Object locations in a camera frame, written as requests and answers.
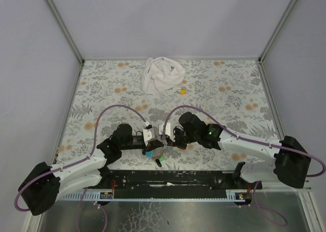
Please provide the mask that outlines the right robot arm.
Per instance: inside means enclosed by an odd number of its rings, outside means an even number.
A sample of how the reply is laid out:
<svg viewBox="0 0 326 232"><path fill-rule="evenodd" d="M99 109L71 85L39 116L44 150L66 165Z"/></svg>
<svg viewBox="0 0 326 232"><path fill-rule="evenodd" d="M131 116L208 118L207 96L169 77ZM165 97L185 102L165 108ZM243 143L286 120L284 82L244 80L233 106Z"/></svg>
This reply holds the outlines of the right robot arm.
<svg viewBox="0 0 326 232"><path fill-rule="evenodd" d="M303 188L311 158L295 138L240 135L221 124L206 124L191 112L184 113L179 124L180 127L172 128L166 122L162 127L171 144L178 148L186 149L188 144L196 142L207 149L242 153L260 160L256 164L239 162L233 173L236 180L253 184L272 179L292 188Z"/></svg>

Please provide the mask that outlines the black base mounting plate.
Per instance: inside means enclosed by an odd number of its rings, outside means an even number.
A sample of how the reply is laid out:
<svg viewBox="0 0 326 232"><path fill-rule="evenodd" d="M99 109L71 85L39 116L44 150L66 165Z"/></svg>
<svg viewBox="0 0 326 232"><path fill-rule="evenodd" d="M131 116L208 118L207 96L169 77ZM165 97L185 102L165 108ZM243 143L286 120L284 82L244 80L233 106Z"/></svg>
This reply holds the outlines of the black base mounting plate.
<svg viewBox="0 0 326 232"><path fill-rule="evenodd" d="M117 199L209 199L226 198L227 190L255 187L237 171L110 170L94 189L114 189Z"/></svg>

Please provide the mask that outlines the floral patterned table mat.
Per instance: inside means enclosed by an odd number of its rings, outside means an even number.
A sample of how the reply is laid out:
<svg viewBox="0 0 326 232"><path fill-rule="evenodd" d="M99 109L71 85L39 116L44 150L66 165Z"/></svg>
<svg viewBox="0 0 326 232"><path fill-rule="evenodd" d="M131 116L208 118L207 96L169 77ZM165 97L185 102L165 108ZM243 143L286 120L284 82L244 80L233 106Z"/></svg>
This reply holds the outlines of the floral patterned table mat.
<svg viewBox="0 0 326 232"><path fill-rule="evenodd" d="M139 134L144 121L153 126L168 120L178 125L190 111L207 124L261 138L278 139L260 70L255 60L181 60L182 83L167 91L142 91L145 61L86 61L81 71L57 163L91 152L119 124ZM186 87L184 95L178 88Z"/></svg>

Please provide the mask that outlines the blue keyring holder with rings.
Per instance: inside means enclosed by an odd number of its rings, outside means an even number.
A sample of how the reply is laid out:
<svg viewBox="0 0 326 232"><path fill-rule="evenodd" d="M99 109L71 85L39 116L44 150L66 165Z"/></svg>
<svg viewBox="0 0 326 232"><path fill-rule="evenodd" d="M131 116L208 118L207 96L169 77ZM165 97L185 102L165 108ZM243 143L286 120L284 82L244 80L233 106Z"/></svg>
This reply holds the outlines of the blue keyring holder with rings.
<svg viewBox="0 0 326 232"><path fill-rule="evenodd" d="M164 149L164 146L157 148L145 147L144 155L148 158L159 159L163 155Z"/></svg>

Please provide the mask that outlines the key with black tag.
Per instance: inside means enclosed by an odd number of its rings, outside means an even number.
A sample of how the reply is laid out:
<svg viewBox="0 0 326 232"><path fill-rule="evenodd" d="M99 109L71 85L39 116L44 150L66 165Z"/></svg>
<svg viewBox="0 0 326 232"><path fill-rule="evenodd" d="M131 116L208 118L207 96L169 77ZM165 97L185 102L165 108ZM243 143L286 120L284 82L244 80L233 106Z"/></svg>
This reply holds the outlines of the key with black tag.
<svg viewBox="0 0 326 232"><path fill-rule="evenodd" d="M155 159L155 162L156 162L156 164L157 164L158 167L162 167L162 164L161 164L161 162L160 162L159 159Z"/></svg>

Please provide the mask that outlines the crumpled white cloth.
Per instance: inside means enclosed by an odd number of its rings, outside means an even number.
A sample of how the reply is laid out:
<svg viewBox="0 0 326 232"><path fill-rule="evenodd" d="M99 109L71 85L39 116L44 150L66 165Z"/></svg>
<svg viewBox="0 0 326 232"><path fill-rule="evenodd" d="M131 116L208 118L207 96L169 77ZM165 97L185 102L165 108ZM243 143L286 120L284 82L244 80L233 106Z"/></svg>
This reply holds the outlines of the crumpled white cloth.
<svg viewBox="0 0 326 232"><path fill-rule="evenodd" d="M166 57L148 58L142 73L142 91L153 95L182 83L185 69L175 60Z"/></svg>

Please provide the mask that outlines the key with yellow tag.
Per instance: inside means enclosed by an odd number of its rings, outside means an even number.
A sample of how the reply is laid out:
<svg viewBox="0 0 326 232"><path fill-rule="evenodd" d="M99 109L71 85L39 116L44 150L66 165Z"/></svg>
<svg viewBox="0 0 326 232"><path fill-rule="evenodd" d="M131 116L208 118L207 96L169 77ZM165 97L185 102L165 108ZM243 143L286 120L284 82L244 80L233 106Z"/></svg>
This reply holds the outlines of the key with yellow tag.
<svg viewBox="0 0 326 232"><path fill-rule="evenodd" d="M186 87L181 87L177 89L179 91L179 94L184 95L186 93Z"/></svg>

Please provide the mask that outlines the key with green tag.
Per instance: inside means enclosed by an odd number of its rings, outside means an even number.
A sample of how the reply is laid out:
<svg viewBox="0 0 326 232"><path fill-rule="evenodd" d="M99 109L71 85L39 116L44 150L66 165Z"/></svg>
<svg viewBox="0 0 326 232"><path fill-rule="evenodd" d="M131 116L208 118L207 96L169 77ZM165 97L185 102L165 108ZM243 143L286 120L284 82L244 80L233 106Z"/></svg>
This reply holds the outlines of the key with green tag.
<svg viewBox="0 0 326 232"><path fill-rule="evenodd" d="M159 161L163 161L163 160L166 160L165 156L163 154L160 155L159 157Z"/></svg>

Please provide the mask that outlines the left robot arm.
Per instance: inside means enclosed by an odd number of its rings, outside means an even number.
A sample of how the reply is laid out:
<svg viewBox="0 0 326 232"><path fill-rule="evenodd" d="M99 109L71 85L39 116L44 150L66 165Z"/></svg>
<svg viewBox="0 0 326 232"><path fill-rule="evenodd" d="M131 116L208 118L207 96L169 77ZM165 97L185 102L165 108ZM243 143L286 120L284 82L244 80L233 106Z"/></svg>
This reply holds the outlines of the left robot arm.
<svg viewBox="0 0 326 232"><path fill-rule="evenodd" d="M162 127L149 125L141 135L133 135L129 124L121 124L89 155L66 164L37 164L18 188L18 196L26 203L27 211L37 216L67 194L88 187L110 187L113 178L108 165L120 159L123 150L151 151L163 147L161 134Z"/></svg>

